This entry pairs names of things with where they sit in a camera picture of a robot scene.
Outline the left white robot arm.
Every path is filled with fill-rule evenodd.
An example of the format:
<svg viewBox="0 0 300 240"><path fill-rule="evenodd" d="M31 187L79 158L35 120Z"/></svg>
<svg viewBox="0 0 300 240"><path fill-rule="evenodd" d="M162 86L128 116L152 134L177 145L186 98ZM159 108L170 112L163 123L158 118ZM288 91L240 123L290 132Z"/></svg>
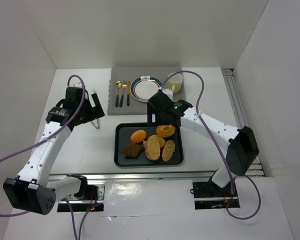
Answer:
<svg viewBox="0 0 300 240"><path fill-rule="evenodd" d="M104 117L98 95L83 98L83 90L68 87L65 98L60 100L47 114L42 144L36 146L22 170L14 178L8 177L3 190L15 209L47 215L54 204L73 195L78 200L88 194L88 180L79 174L68 174L61 180L49 184L52 166L74 127Z"/></svg>

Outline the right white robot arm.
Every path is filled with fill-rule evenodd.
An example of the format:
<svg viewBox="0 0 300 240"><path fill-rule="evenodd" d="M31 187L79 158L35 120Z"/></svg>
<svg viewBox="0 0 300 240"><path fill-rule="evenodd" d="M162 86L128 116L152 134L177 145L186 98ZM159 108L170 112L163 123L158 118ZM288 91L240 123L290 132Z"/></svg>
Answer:
<svg viewBox="0 0 300 240"><path fill-rule="evenodd" d="M244 176L260 151L254 132L244 126L238 128L220 122L197 110L187 101L173 102L159 90L148 100L148 113L154 113L161 125L174 125L193 130L211 139L217 149L226 152L223 166L212 175L211 181L220 188L228 183L234 186L234 178Z"/></svg>

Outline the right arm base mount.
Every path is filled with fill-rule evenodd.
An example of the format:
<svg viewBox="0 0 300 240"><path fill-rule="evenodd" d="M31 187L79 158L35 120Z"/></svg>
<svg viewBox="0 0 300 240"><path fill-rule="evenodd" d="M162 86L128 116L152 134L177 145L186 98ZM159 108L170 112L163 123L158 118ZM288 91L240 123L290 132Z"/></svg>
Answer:
<svg viewBox="0 0 300 240"><path fill-rule="evenodd" d="M231 182L221 188L209 178L197 177L192 180L189 192L194 197L195 210L216 210L228 208L239 208L238 193L231 193Z"/></svg>

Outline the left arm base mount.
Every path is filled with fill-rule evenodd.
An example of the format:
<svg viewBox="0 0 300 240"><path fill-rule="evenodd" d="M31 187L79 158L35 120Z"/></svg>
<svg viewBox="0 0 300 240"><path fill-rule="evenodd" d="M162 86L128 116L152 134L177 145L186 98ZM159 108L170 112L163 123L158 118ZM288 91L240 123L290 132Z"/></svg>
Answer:
<svg viewBox="0 0 300 240"><path fill-rule="evenodd" d="M106 185L104 183L89 183L83 198L79 199L74 195L68 195L66 199L74 213L84 213L87 210L90 212L103 212L105 189Z"/></svg>

